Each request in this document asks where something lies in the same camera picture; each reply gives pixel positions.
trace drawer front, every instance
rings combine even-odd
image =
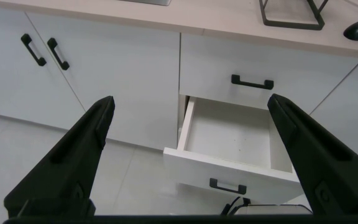
[[[180,94],[267,109],[277,93],[310,113],[357,63],[358,58],[182,34]],[[273,88],[232,84],[233,74],[260,85],[271,80]]]
[[[255,166],[169,148],[165,148],[163,159],[170,177],[179,183],[268,204],[281,204],[303,194],[297,177],[285,175],[280,171],[267,171]],[[246,194],[210,187],[211,178],[218,180],[218,187],[228,190],[238,190],[239,185],[246,186]]]

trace tile floor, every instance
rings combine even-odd
[[[0,117],[0,223],[7,219],[4,197],[64,134]],[[97,215],[200,215],[219,214],[234,197],[174,183],[163,167],[162,151],[108,141],[91,199]]]

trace cabinet door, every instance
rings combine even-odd
[[[44,66],[22,43],[24,34]],[[0,115],[69,129],[83,113],[25,13],[0,9]]]
[[[85,109],[111,95],[108,138],[163,149],[177,145],[180,34],[28,13],[41,38],[51,37]]]
[[[358,154],[358,67],[311,116]]]

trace open drawer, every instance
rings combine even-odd
[[[190,97],[178,149],[163,159],[177,182],[260,203],[303,193],[268,110]]]

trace black cable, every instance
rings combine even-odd
[[[227,215],[231,209],[231,207],[233,207],[234,203],[239,200],[240,197],[237,197],[236,199],[234,199],[234,201],[231,203],[231,205],[226,204],[223,208],[223,211],[221,212],[221,215]]]
[[[237,201],[237,200],[239,200],[240,199],[240,197],[237,197],[236,199],[234,199],[234,201],[231,203],[231,205],[230,205],[230,208],[231,207],[233,207],[233,205],[234,205],[234,203]]]

